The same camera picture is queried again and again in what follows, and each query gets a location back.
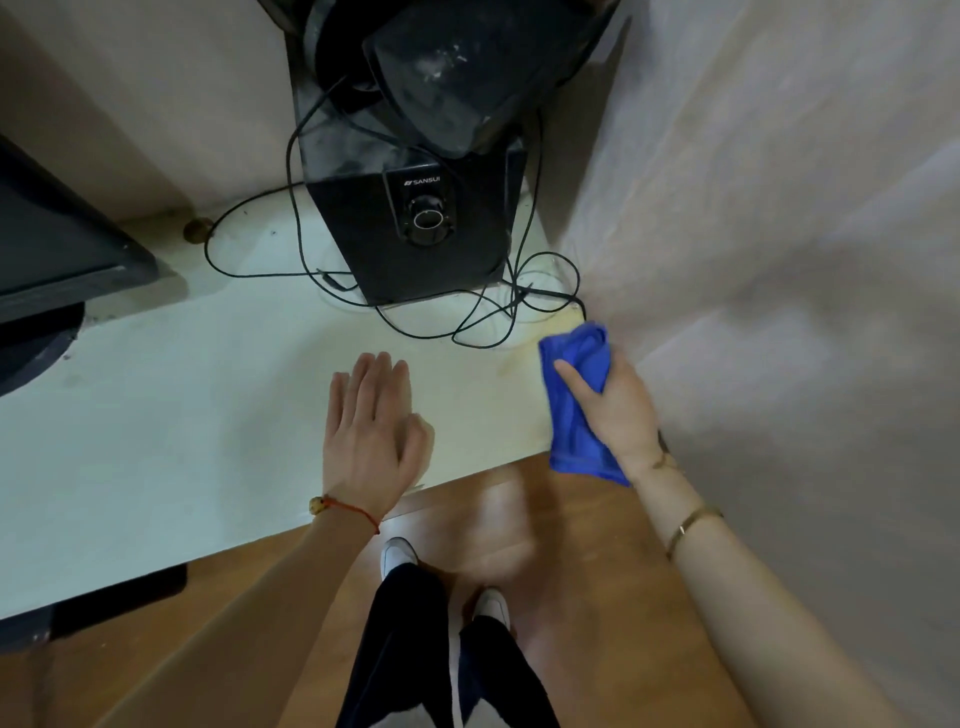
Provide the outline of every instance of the right hand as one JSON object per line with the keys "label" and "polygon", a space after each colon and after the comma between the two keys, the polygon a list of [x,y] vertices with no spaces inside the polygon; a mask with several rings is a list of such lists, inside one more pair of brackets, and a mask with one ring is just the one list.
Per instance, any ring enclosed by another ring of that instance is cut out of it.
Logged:
{"label": "right hand", "polygon": [[584,410],[593,434],[610,449],[628,478],[635,479],[660,461],[663,451],[653,400],[622,351],[612,347],[603,392],[594,392],[568,362],[557,359],[553,367]]}

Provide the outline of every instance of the white sneaker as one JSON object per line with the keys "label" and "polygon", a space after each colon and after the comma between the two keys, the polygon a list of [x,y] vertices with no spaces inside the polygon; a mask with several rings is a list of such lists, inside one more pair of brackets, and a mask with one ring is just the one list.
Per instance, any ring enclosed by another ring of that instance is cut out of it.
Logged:
{"label": "white sneaker", "polygon": [[380,580],[387,578],[387,574],[400,564],[419,564],[417,552],[410,546],[410,542],[399,536],[394,536],[380,551]]}
{"label": "white sneaker", "polygon": [[493,617],[507,629],[510,629],[510,611],[507,609],[507,599],[499,589],[488,587],[480,594],[477,605],[473,608],[473,618],[478,617]]}

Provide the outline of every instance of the leg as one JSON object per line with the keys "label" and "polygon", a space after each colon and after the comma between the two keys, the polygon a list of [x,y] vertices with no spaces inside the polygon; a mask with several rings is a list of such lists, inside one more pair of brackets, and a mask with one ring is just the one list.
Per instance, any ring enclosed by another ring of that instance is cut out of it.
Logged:
{"label": "leg", "polygon": [[[460,633],[458,687],[464,725],[470,728],[470,716],[484,700],[510,728],[559,728],[546,690],[527,665],[509,625],[503,595],[487,589],[477,602],[473,621]],[[489,724],[480,719],[480,712],[476,722]]]}
{"label": "leg", "polygon": [[420,705],[437,728],[453,726],[446,594],[413,560],[390,569],[376,591],[337,728],[370,728]]}

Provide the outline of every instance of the power cord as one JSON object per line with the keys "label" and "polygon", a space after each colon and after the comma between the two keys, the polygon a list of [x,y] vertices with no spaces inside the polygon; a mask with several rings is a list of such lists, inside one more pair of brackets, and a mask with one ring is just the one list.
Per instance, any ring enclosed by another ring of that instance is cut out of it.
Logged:
{"label": "power cord", "polygon": [[[302,224],[300,221],[300,209],[297,205],[296,195],[294,194],[294,190],[297,187],[303,185],[303,182],[293,182],[291,155],[293,153],[294,144],[302,134],[303,129],[306,127],[307,123],[310,121],[311,118],[313,118],[314,114],[320,109],[320,107],[324,104],[324,102],[329,98],[329,94],[337,86],[343,83],[346,79],[347,77],[345,76],[341,78],[339,81],[337,81],[334,85],[332,85],[327,91],[322,91],[320,97],[313,104],[310,110],[303,116],[303,118],[301,119],[297,127],[294,129],[294,132],[290,135],[290,138],[287,141],[286,153],[284,155],[284,167],[286,172],[287,183],[281,187],[265,190],[256,195],[253,195],[250,198],[247,198],[246,200],[243,200],[240,203],[237,203],[236,205],[228,209],[226,212],[224,212],[222,215],[220,215],[220,217],[218,217],[217,220],[213,223],[213,225],[210,228],[210,231],[207,234],[206,240],[204,242],[204,257],[206,258],[206,262],[210,265],[210,267],[213,268],[218,273],[221,273],[224,276],[228,276],[234,279],[295,278],[295,277],[307,276],[314,283],[314,285],[316,285],[318,288],[323,290],[328,296],[336,299],[337,301],[340,301],[341,303],[346,303],[348,305],[355,306],[358,308],[374,309],[377,312],[377,315],[379,315],[379,317],[383,320],[385,324],[387,324],[387,326],[389,326],[391,329],[393,329],[394,331],[396,331],[397,333],[403,336],[407,336],[412,339],[418,339],[421,341],[449,338],[454,344],[457,344],[463,347],[468,347],[470,349],[481,349],[481,350],[493,349],[495,347],[500,346],[508,338],[510,338],[510,335],[513,333],[514,328],[516,327],[516,321],[519,315],[519,307],[521,304],[527,306],[532,310],[539,311],[541,313],[557,313],[563,310],[564,308],[566,308],[567,306],[571,305],[572,303],[576,303],[580,307],[581,313],[583,314],[584,320],[585,320],[587,318],[587,308],[584,305],[583,301],[578,296],[580,292],[580,281],[581,281],[580,271],[578,270],[577,266],[574,264],[572,260],[570,260],[565,255],[557,253],[555,251],[540,251],[538,253],[534,253],[533,255],[530,255],[526,260],[523,260],[522,263],[520,262],[521,257],[523,255],[523,248],[526,245],[527,236],[529,235],[530,229],[533,226],[534,215],[537,210],[537,200],[540,194],[540,177],[543,169],[543,119],[539,111],[537,111],[537,123],[538,123],[538,131],[540,135],[539,149],[538,149],[539,153],[538,153],[538,160],[537,160],[537,175],[534,181],[533,199],[530,205],[530,215],[527,218],[526,227],[524,228],[523,235],[520,238],[520,243],[517,246],[516,258],[514,262],[513,263],[511,262],[509,254],[504,260],[504,265],[507,269],[507,273],[509,274],[509,278],[508,279],[504,278],[497,283],[497,284],[504,284],[504,285],[510,286],[510,299],[508,300],[507,303],[500,304],[494,301],[490,296],[488,296],[487,295],[487,291],[489,288],[488,285],[485,285],[479,293],[477,291],[471,291],[467,289],[458,289],[455,291],[451,291],[450,293],[467,293],[467,294],[476,296],[476,303],[473,305],[473,308],[470,310],[467,316],[460,322],[460,324],[452,331],[446,331],[444,333],[439,333],[439,334],[419,335],[419,334],[410,333],[408,331],[404,331],[402,328],[400,328],[394,322],[392,322],[384,313],[383,309],[386,306],[381,306],[373,303],[359,303],[357,301],[351,301],[350,299],[343,298],[342,296],[337,295],[337,293],[335,293],[334,291],[331,291],[330,288],[325,286],[323,283],[321,283],[317,279],[317,275],[319,275],[327,285],[329,285],[330,287],[336,289],[341,293],[347,293],[349,291],[356,289],[357,287],[356,283],[354,283],[351,287],[345,287],[343,284],[341,284],[339,281],[333,278],[333,276],[352,275],[350,271],[323,271],[319,269],[311,271],[309,266],[307,265],[306,255],[303,250],[303,233],[302,233]],[[380,141],[385,141],[387,143],[393,144],[399,148],[413,149],[415,151],[426,154],[429,157],[435,159],[444,169],[449,171],[455,178],[459,179],[459,176],[453,173],[453,170],[449,168],[446,162],[440,157],[438,157],[437,155],[435,155],[430,150],[427,150],[419,146],[410,146],[410,145],[403,144],[398,139],[395,139],[391,136],[360,126],[359,124],[356,124],[355,122],[353,122],[353,120],[347,117],[344,113],[342,113],[340,109],[338,109],[336,106],[334,106],[334,108],[337,111],[338,115],[340,115],[340,117],[344,121],[346,121],[351,128],[355,129],[356,131],[367,134],[373,138],[379,139]],[[213,237],[214,232],[217,230],[217,228],[220,227],[221,223],[223,223],[223,221],[226,220],[227,217],[230,216],[233,212],[247,205],[248,203],[251,203],[255,200],[259,200],[260,198],[266,197],[267,195],[272,195],[277,192],[281,192],[283,190],[286,190],[290,195],[290,204],[293,208],[294,220],[297,225],[297,248],[300,254],[300,264],[303,270],[293,272],[293,273],[235,274],[235,273],[230,273],[229,271],[225,271],[224,269],[217,266],[210,257],[209,243],[210,243],[210,239]],[[527,265],[529,265],[532,260],[535,260],[536,258],[543,257],[543,256],[552,256],[554,258],[558,258],[570,266],[570,268],[573,270],[576,276],[576,284],[574,286],[573,293],[564,293],[561,291],[553,291],[549,289],[543,289],[543,288],[538,288],[534,286],[525,286],[520,284],[519,278],[523,274],[523,271],[527,267]],[[541,296],[545,298],[559,299],[563,301],[563,303],[561,303],[559,306],[556,306],[554,308],[542,308],[530,303],[527,300],[528,297],[530,296]],[[477,308],[479,308],[480,303],[482,303],[483,301],[486,301],[487,303],[492,304],[494,306],[493,310],[484,314],[481,318],[477,319],[476,321],[468,323],[472,318],[472,316],[476,313],[476,310]],[[506,315],[510,319],[510,326],[508,327],[507,332],[494,343],[477,345],[477,344],[471,344],[465,341],[460,341],[457,339],[458,334],[461,334],[464,331],[470,330],[471,328],[474,328],[482,324],[483,322],[487,321],[492,316],[495,316],[500,313]]]}

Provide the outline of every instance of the white desk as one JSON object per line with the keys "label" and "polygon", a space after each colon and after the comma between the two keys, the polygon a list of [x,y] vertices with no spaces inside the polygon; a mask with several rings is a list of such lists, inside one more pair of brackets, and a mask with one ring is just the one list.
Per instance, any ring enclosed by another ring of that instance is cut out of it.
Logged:
{"label": "white desk", "polygon": [[[309,260],[343,266],[303,190],[298,199]],[[524,196],[520,230],[528,213]],[[437,430],[421,487],[549,447],[536,342],[579,323],[575,306],[523,311],[492,351],[414,341],[373,312],[331,305],[309,280],[220,276],[180,237],[184,220],[130,225],[164,278],[91,302],[67,356],[0,398],[0,619],[308,522],[329,378],[360,352],[410,363],[414,406]],[[543,248],[539,223],[527,245]],[[212,249],[238,273],[298,270],[286,195],[236,213]],[[447,297],[391,315],[430,333],[472,305]],[[491,318],[473,340],[495,341],[505,323]]]}

